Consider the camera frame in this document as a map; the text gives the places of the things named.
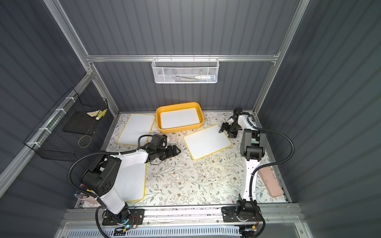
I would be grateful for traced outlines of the whiteboard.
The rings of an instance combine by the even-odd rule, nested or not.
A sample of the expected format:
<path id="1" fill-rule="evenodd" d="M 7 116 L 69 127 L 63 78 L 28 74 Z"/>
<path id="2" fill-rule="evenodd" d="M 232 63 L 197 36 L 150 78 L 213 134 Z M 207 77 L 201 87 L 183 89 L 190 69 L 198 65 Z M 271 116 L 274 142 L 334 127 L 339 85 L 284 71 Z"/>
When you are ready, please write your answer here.
<path id="1" fill-rule="evenodd" d="M 160 114 L 160 119 L 162 129 L 180 128 L 201 122 L 196 108 L 163 112 Z"/>
<path id="2" fill-rule="evenodd" d="M 115 181 L 115 188 L 124 202 L 131 203 L 144 199 L 146 164 L 121 165 Z"/>
<path id="3" fill-rule="evenodd" d="M 154 120 L 154 115 L 131 114 L 117 143 L 120 145 L 137 146 L 140 136 L 150 134 Z"/>
<path id="4" fill-rule="evenodd" d="M 228 136 L 224 132 L 220 133 L 220 129 L 219 125 L 213 125 L 184 137 L 193 160 L 205 158 L 232 145 Z"/>

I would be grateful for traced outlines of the yellow plastic storage box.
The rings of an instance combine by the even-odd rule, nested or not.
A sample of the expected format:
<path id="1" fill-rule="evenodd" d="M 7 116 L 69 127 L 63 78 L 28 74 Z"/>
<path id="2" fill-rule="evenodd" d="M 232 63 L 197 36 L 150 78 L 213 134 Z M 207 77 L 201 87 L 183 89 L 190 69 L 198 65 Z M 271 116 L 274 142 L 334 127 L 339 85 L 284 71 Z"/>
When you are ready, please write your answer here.
<path id="1" fill-rule="evenodd" d="M 198 129 L 204 123 L 201 106 L 196 102 L 159 107 L 156 119 L 157 128 L 163 134 Z"/>

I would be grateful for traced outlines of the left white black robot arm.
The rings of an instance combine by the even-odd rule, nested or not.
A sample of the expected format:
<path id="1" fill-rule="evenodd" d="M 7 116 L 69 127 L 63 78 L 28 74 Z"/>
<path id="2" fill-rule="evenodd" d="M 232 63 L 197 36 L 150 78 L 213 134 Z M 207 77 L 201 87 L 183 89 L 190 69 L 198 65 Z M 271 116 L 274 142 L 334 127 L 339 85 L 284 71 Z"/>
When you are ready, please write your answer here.
<path id="1" fill-rule="evenodd" d="M 123 152 L 100 151 L 85 155 L 70 166 L 67 182 L 76 191 L 95 198 L 106 211 L 116 216 L 127 214 L 128 205 L 115 188 L 116 181 L 133 178 L 132 173 L 124 172 L 123 169 L 145 165 L 155 159 L 163 162 L 178 156 L 181 150 L 176 145 L 169 145 L 167 138 L 161 134 L 144 134 L 138 138 L 136 149 Z M 73 182 L 72 172 L 80 162 L 90 157 L 96 157 L 96 160 L 83 174 L 81 183 L 85 188 L 81 188 Z"/>

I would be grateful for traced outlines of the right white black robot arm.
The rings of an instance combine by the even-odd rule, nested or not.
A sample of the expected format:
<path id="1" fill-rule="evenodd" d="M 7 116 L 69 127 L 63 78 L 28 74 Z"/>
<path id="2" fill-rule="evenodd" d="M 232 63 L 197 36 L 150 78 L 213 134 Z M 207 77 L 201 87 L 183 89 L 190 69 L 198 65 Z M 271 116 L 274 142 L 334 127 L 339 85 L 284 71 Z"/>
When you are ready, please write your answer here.
<path id="1" fill-rule="evenodd" d="M 245 159 L 245 181 L 244 189 L 239 194 L 235 206 L 225 206 L 221 208 L 224 222 L 248 222 L 257 221 L 260 216 L 260 208 L 256 201 L 257 172 L 282 164 L 291 159 L 295 153 L 295 145 L 285 134 L 259 128 L 255 125 L 254 115 L 244 112 L 242 108 L 235 108 L 231 118 L 222 124 L 220 133 L 227 132 L 229 138 L 236 138 L 238 132 L 242 131 L 240 144 L 240 155 Z M 290 154 L 279 162 L 272 162 L 261 165 L 261 160 L 266 153 L 267 133 L 274 133 L 285 138 L 291 146 Z"/>

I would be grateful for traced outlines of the white marker in basket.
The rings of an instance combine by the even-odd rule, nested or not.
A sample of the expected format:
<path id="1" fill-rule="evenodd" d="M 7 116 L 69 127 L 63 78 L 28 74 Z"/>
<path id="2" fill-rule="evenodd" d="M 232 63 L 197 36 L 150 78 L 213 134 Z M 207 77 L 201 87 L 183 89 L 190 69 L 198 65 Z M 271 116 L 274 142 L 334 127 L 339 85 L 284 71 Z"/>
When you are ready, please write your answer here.
<path id="1" fill-rule="evenodd" d="M 205 82 L 214 82 L 215 81 L 215 75 L 197 75 L 194 77 L 195 80 L 201 80 Z"/>

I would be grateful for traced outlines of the pink pencil case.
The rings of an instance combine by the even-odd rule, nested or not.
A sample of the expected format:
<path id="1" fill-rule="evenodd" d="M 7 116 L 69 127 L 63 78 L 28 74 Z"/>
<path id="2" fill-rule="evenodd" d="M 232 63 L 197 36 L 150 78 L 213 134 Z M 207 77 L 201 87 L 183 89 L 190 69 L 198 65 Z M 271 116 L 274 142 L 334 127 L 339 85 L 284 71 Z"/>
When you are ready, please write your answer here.
<path id="1" fill-rule="evenodd" d="M 259 170 L 259 175 L 262 179 L 264 186 L 266 187 L 268 194 L 271 197 L 283 196 L 283 190 L 279 185 L 279 182 L 274 175 L 271 167 L 265 167 Z"/>

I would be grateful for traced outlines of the yellow sticky note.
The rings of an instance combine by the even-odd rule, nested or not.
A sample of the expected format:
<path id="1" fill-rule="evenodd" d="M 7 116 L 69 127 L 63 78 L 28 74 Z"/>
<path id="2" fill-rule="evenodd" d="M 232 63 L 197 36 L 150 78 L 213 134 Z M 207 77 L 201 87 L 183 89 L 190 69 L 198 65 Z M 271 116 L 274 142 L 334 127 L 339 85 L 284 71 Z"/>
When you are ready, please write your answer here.
<path id="1" fill-rule="evenodd" d="M 100 110 L 88 112 L 86 114 L 89 115 L 90 117 L 97 117 L 99 113 L 100 113 Z"/>

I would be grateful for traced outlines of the pink pen cup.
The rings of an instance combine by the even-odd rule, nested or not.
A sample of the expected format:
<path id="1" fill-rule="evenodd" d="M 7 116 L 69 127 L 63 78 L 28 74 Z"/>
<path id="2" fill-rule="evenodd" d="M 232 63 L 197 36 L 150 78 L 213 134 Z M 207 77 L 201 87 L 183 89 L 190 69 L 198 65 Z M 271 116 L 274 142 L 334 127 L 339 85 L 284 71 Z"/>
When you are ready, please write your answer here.
<path id="1" fill-rule="evenodd" d="M 87 202 L 87 203 L 92 204 L 92 205 L 99 205 L 99 202 L 94 197 L 92 197 L 88 194 L 85 194 L 83 192 L 76 191 L 73 195 L 75 198 L 77 198 L 81 201 Z"/>

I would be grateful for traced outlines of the black pad in basket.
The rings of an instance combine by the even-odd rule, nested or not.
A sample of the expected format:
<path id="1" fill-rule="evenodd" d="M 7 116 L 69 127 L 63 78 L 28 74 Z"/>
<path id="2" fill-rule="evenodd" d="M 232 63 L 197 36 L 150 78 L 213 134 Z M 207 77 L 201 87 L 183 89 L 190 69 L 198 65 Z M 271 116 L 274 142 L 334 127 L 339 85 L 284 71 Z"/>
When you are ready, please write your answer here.
<path id="1" fill-rule="evenodd" d="M 75 112 L 64 125 L 63 131 L 81 135 L 93 135 L 99 124 L 100 120 L 96 120 L 95 117 L 90 117 L 85 112 Z"/>

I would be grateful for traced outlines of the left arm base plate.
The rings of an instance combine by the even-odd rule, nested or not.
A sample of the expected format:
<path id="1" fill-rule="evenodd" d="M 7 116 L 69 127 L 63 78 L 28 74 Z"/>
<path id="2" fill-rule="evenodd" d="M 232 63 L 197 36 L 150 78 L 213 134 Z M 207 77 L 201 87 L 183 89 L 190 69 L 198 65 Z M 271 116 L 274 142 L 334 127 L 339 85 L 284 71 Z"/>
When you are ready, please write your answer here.
<path id="1" fill-rule="evenodd" d="M 119 214 L 113 214 L 106 210 L 102 214 L 103 226 L 137 226 L 142 225 L 144 219 L 144 209 L 124 209 Z"/>

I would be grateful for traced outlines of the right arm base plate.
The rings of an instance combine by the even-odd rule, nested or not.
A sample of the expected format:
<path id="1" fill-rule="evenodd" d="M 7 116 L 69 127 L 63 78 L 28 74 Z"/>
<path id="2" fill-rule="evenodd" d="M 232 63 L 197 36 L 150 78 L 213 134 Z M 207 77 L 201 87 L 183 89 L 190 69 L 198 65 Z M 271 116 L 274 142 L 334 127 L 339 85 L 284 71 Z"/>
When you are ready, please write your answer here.
<path id="1" fill-rule="evenodd" d="M 234 206 L 224 206 L 221 208 L 224 223 L 234 222 L 261 222 L 261 218 L 258 214 L 254 215 L 252 212 L 236 211 Z"/>

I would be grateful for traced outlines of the aluminium rail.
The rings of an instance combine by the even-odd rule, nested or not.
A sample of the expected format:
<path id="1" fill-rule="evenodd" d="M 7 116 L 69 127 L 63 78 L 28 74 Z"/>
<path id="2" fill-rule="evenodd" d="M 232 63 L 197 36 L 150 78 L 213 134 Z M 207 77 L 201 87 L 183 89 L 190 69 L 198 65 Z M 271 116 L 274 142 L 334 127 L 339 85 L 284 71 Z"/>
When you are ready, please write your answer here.
<path id="1" fill-rule="evenodd" d="M 152 206 L 144 207 L 144 227 L 220 225 L 223 205 Z M 296 223 L 304 220 L 297 203 L 260 203 L 260 210 L 268 223 Z M 60 228 L 95 228 L 95 209 L 68 209 Z"/>

